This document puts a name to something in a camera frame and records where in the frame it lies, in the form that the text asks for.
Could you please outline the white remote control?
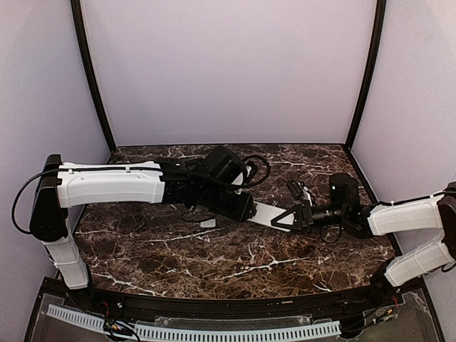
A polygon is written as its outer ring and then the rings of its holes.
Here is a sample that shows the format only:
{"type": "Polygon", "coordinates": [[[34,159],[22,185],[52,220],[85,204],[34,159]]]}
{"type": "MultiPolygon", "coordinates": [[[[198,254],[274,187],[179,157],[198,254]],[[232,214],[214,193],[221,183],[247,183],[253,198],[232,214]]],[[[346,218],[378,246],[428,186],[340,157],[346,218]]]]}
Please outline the white remote control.
{"type": "Polygon", "coordinates": [[[280,214],[285,213],[286,209],[275,207],[269,204],[264,204],[261,202],[254,201],[254,206],[256,210],[256,214],[248,219],[249,222],[253,222],[256,224],[260,224],[272,229],[276,229],[283,232],[290,232],[290,229],[281,228],[281,227],[274,227],[271,225],[272,219],[279,216],[280,214]]]}

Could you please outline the white battery cover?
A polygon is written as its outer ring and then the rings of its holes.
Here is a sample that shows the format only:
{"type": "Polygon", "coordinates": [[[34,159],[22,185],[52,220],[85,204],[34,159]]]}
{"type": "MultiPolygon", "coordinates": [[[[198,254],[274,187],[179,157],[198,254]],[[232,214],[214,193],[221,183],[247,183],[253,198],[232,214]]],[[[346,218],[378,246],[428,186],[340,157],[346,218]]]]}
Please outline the white battery cover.
{"type": "Polygon", "coordinates": [[[200,222],[200,227],[204,229],[212,229],[217,226],[217,220],[216,219],[208,219],[205,221],[200,222]]]}

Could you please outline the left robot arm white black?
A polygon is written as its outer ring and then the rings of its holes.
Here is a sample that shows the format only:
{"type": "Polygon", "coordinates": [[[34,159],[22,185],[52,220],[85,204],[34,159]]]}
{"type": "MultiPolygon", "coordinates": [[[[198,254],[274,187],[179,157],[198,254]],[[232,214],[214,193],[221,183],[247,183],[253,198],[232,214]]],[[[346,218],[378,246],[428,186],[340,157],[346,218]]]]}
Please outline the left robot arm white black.
{"type": "Polygon", "coordinates": [[[246,190],[256,186],[257,172],[251,157],[240,158],[222,146],[188,161],[117,165],[78,165],[54,154],[47,157],[42,172],[22,186],[37,183],[28,229],[15,217],[11,221],[20,233],[42,242],[70,290],[85,289],[89,271],[67,227],[68,209],[111,202],[182,204],[244,222],[256,213],[246,190]]]}

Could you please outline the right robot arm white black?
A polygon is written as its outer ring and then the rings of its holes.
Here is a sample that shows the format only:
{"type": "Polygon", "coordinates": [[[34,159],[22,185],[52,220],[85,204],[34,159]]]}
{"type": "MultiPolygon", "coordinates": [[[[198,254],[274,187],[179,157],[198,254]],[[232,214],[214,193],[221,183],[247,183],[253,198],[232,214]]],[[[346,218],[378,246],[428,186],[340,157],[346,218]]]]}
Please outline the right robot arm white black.
{"type": "Polygon", "coordinates": [[[455,262],[455,183],[424,197],[370,205],[361,204],[358,181],[349,174],[333,174],[328,184],[329,204],[313,205],[305,199],[301,185],[288,182],[290,193],[299,203],[272,218],[272,227],[308,232],[313,227],[337,225],[359,239],[437,229],[438,235],[429,242],[387,262],[379,271],[375,280],[393,288],[455,262]]]}

